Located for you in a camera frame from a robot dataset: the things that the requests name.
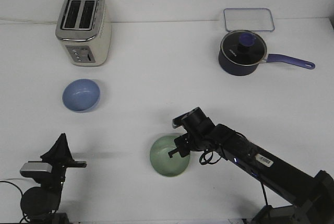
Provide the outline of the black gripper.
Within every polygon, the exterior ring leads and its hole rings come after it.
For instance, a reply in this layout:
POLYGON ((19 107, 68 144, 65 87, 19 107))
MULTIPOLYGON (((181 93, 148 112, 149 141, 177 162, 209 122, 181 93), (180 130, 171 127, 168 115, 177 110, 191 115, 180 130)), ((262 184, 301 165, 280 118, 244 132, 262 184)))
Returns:
POLYGON ((68 168, 85 168, 86 161, 74 161, 65 133, 61 133, 55 144, 49 151, 40 156, 44 161, 65 161, 65 164, 56 163, 51 164, 52 172, 48 176, 42 178, 33 178, 37 183, 43 185, 58 185, 65 182, 65 174, 68 168))
POLYGON ((186 134, 174 140, 176 148, 168 152, 170 158, 176 153, 187 156, 190 151, 214 151, 222 155, 218 143, 209 136, 216 126, 210 118, 206 117, 200 107, 188 117, 182 119, 182 123, 186 134))

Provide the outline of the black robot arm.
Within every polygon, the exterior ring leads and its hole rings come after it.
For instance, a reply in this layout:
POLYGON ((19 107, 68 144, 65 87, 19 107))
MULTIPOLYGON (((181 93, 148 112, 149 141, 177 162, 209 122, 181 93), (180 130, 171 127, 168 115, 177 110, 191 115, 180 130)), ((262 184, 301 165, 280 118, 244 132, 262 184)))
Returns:
POLYGON ((70 223, 66 213, 59 213, 62 190, 68 168, 85 168, 85 161, 75 161, 65 133, 40 161, 28 161, 20 169, 25 178, 32 178, 39 186, 23 193, 20 208, 27 223, 70 223))
POLYGON ((323 170, 314 177, 250 142, 244 135, 217 124, 197 107, 172 121, 186 134, 174 140, 179 153, 186 157, 201 151, 200 163, 212 164, 208 153, 216 152, 290 203, 274 208, 266 204, 249 223, 333 223, 333 178, 323 170))

